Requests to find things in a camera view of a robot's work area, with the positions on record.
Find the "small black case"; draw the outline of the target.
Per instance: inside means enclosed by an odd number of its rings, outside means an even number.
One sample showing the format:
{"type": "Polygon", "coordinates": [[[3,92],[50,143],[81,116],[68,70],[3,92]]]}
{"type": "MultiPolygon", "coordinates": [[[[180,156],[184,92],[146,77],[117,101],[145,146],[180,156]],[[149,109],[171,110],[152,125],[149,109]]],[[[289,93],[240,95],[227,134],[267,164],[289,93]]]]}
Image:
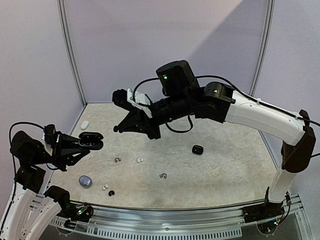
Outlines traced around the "small black case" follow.
{"type": "Polygon", "coordinates": [[[104,146],[103,135],[99,132],[82,132],[79,134],[79,147],[93,151],[101,150],[104,146]]]}

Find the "white oval charging case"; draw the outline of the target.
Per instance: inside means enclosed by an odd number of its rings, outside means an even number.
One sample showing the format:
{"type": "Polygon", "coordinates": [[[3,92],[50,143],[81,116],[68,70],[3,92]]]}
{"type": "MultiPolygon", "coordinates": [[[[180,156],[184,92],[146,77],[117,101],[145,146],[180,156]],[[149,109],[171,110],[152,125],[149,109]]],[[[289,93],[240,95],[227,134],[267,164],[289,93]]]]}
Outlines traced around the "white oval charging case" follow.
{"type": "Polygon", "coordinates": [[[84,120],[80,125],[80,129],[86,130],[88,128],[89,124],[90,124],[90,122],[88,120],[84,120]]]}

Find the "black ring earbud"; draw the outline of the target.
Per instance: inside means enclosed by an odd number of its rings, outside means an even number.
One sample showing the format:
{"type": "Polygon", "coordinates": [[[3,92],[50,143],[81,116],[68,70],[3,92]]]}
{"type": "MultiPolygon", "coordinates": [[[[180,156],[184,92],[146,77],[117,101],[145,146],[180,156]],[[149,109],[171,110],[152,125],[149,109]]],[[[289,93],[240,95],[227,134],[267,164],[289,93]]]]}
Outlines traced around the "black ring earbud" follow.
{"type": "Polygon", "coordinates": [[[111,191],[108,192],[108,195],[109,196],[113,196],[113,195],[115,195],[115,192],[113,190],[111,190],[111,191]]]}

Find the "glossy black earbud charging case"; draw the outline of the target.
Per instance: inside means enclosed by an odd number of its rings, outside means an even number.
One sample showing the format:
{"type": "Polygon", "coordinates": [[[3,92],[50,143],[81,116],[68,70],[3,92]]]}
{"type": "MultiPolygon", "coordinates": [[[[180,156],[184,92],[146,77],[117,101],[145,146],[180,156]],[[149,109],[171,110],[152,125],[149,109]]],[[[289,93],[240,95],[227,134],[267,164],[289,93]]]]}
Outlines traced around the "glossy black earbud charging case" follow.
{"type": "Polygon", "coordinates": [[[204,152],[204,148],[201,145],[193,145],[191,152],[195,155],[201,156],[204,152]]]}

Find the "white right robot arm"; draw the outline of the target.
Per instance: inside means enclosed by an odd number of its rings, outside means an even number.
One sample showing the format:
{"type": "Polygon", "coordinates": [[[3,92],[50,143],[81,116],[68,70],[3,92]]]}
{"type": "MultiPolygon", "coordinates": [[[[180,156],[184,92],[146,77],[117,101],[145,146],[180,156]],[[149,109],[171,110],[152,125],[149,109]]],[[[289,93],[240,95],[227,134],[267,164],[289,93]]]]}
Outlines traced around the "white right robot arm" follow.
{"type": "Polygon", "coordinates": [[[308,113],[288,111],[254,98],[220,76],[214,76],[212,82],[202,87],[186,60],[159,67],[156,79],[164,94],[156,102],[136,88],[113,92],[112,102],[128,111],[113,130],[142,133],[155,140],[161,136],[161,125],[194,116],[243,125],[281,139],[282,163],[266,190],[265,202],[258,208],[262,218],[274,214],[295,176],[308,167],[312,158],[316,136],[308,113]]]}

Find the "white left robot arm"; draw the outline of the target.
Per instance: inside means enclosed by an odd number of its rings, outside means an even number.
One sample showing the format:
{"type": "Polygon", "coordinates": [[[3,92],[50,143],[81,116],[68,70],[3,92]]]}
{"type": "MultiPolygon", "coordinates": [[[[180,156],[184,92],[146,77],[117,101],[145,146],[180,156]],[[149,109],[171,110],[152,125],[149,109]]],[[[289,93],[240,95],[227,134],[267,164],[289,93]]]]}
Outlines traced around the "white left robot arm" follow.
{"type": "Polygon", "coordinates": [[[87,223],[94,213],[88,203],[71,203],[70,193],[53,185],[43,194],[38,209],[28,216],[45,181],[46,171],[40,165],[53,164],[65,172],[67,166],[75,165],[90,153],[90,143],[60,132],[49,134],[47,140],[53,148],[52,153],[22,130],[13,136],[10,153],[19,160],[20,167],[14,177],[11,201],[0,221],[2,240],[37,240],[56,215],[66,218],[70,224],[76,221],[87,223]]]}

